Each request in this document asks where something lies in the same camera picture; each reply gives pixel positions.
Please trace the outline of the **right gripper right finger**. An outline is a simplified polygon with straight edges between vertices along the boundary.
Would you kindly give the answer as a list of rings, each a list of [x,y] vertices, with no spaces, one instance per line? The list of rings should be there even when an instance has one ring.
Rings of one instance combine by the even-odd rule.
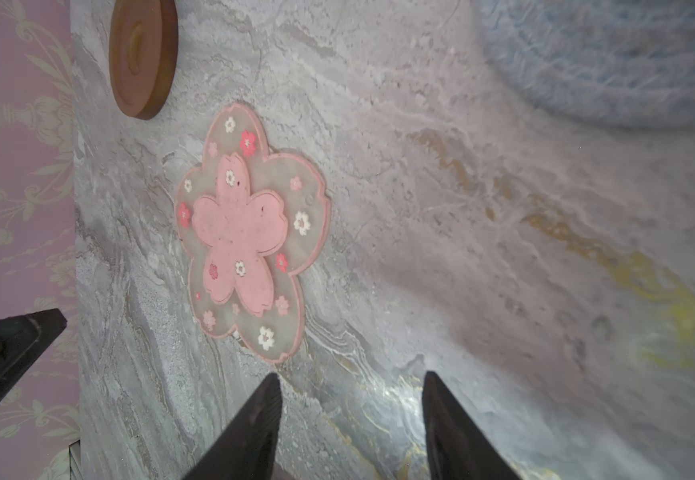
[[[421,404],[431,478],[519,480],[433,371],[425,373]]]

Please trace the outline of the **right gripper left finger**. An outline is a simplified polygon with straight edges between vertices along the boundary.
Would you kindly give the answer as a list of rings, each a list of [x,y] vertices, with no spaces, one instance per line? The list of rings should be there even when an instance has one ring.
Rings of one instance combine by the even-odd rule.
[[[271,479],[282,402],[278,376],[268,374],[183,479]]]

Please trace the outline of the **blue woven round coaster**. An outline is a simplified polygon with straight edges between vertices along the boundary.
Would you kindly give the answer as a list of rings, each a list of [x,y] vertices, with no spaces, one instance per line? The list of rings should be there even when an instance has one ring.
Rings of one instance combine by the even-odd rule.
[[[477,31],[517,94],[583,122],[695,129],[695,1],[477,1]]]

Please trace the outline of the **brown wooden round coaster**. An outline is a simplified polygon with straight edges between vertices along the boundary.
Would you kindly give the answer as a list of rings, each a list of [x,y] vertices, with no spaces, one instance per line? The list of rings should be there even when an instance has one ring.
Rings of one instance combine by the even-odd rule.
[[[149,120],[163,108],[176,69],[178,17],[173,0],[119,0],[109,32],[109,77],[116,104]]]

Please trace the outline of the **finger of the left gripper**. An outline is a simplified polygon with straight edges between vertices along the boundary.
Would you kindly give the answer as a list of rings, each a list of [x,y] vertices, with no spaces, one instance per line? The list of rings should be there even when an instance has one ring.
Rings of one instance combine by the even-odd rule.
[[[0,320],[0,402],[65,328],[57,308]]]

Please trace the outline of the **pink flower coaster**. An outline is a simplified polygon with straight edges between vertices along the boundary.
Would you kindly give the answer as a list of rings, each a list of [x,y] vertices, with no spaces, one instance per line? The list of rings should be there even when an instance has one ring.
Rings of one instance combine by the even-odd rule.
[[[305,324],[299,276],[325,244],[330,210],[310,161],[272,150],[246,104],[220,110],[199,166],[187,171],[174,200],[201,330],[238,337],[269,363],[293,356]]]

